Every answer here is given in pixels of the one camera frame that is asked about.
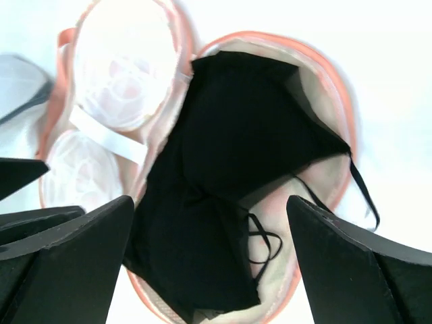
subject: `black fabric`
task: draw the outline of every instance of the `black fabric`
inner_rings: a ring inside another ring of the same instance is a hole
[[[316,324],[432,323],[432,254],[291,196],[287,214]]]
[[[270,245],[268,236],[276,235],[248,209],[311,163],[350,154],[287,89],[296,66],[220,52],[192,67],[178,122],[148,175],[124,259],[187,323],[211,310],[214,317],[260,302],[257,281],[281,244]],[[248,219],[257,232],[248,231]],[[254,235],[262,235],[269,249],[255,279],[250,262],[258,262],[248,257]]]
[[[350,151],[287,91],[295,65],[220,52],[193,67],[182,153],[184,174],[200,190],[238,202],[281,176]]]

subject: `white mesh fabric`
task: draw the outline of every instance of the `white mesh fabric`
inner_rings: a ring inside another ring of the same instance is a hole
[[[121,196],[114,154],[79,131],[63,133],[53,145],[43,177],[46,207],[79,205],[87,212]]]
[[[29,101],[46,81],[35,65],[13,55],[0,55],[0,119]]]
[[[76,102],[103,125],[133,130],[152,117],[170,88],[177,53],[166,15],[153,1],[98,3],[76,44]]]

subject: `underwear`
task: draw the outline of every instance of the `underwear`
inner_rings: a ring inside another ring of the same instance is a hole
[[[219,52],[192,67],[177,124],[148,175],[124,263],[185,322],[199,323],[209,310],[214,317],[259,304],[262,272],[252,278],[249,208],[278,180],[320,159],[350,155],[350,147],[284,86],[295,65]],[[264,242],[277,238],[258,233]],[[273,245],[263,269],[280,250]]]

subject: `thin black strap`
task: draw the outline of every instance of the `thin black strap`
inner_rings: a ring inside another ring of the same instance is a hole
[[[277,234],[266,232],[264,230],[263,226],[261,225],[261,223],[259,222],[259,220],[258,220],[258,218],[257,218],[256,215],[249,213],[248,216],[252,219],[252,221],[254,222],[256,228],[258,229],[257,232],[249,232],[249,235],[250,236],[258,236],[258,235],[262,236],[263,239],[264,239],[265,245],[267,245],[267,248],[269,249],[269,255],[268,255],[266,261],[256,262],[256,261],[253,261],[253,260],[249,259],[249,262],[251,262],[251,263],[253,263],[255,265],[263,265],[263,267],[259,271],[258,275],[255,277],[255,281],[257,283],[259,283],[259,281],[261,280],[261,278],[262,278],[265,270],[267,269],[267,267],[269,265],[269,262],[271,260],[273,260],[275,257],[278,256],[278,254],[281,252],[281,249],[282,249],[282,246],[283,246],[284,243],[283,243],[282,239],[280,238],[280,236],[278,236]],[[271,256],[271,244],[270,244],[269,236],[277,238],[280,241],[279,248],[277,249],[277,252],[273,256]]]
[[[350,172],[352,177],[354,178],[354,181],[356,182],[357,186],[360,188],[360,191],[362,192],[362,195],[364,196],[364,199],[366,200],[369,208],[372,210],[377,225],[375,226],[375,230],[377,230],[379,224],[381,223],[381,218],[378,214],[378,210],[375,207],[375,204],[372,201],[371,195],[369,194],[369,191],[367,190],[365,181],[363,180],[362,176],[360,175],[360,172],[357,170],[353,160],[352,160],[352,154],[351,152],[349,152],[348,156],[350,157]],[[294,176],[294,178],[296,178],[298,181],[300,181],[303,186],[306,188],[306,190],[308,191],[308,193],[310,194],[310,196],[312,197],[313,201],[315,204],[317,204],[318,207],[324,209],[325,211],[327,211],[328,213],[333,214],[332,211],[330,211],[328,209],[327,206],[325,206],[323,204],[323,202],[318,198],[318,196],[309,188],[309,186],[303,181],[301,180],[297,175]]]
[[[366,199],[367,204],[369,205],[369,208],[372,210],[372,213],[375,216],[375,220],[377,221],[377,225],[375,226],[375,231],[377,230],[379,224],[381,223],[381,218],[378,214],[377,207],[372,201],[371,195],[369,194],[369,190],[367,190],[365,181],[363,180],[362,176],[360,175],[360,172],[358,172],[353,160],[352,160],[352,154],[350,152],[350,171],[352,174],[352,177],[354,178],[354,181],[356,182],[357,186],[360,188],[360,191],[362,192],[364,199]]]

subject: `bra cup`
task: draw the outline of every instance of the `bra cup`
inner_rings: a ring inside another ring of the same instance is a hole
[[[51,170],[43,182],[46,207],[80,205],[89,212],[123,193],[114,154],[79,131],[63,133],[47,163]]]

